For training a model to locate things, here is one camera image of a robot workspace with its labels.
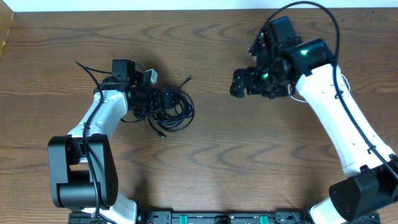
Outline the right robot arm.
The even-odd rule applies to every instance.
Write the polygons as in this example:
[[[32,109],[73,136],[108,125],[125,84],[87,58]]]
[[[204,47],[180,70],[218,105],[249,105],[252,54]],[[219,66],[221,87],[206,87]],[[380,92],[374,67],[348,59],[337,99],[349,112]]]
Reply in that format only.
[[[340,158],[345,180],[310,211],[313,223],[366,220],[397,202],[397,156],[376,134],[354,101],[333,54],[321,39],[304,42],[288,17],[267,22],[249,53],[256,65],[237,69],[234,97],[271,99],[298,93],[310,105]]]

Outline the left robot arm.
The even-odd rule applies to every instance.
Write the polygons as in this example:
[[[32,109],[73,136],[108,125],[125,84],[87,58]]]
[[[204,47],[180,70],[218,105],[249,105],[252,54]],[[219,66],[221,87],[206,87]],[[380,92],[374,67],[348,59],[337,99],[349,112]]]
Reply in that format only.
[[[93,103],[82,120],[68,134],[50,139],[52,200],[71,211],[69,223],[149,222],[147,212],[119,192],[109,141],[128,111],[142,116],[161,106],[151,88],[156,82],[155,70],[114,59],[108,76],[95,81]]]

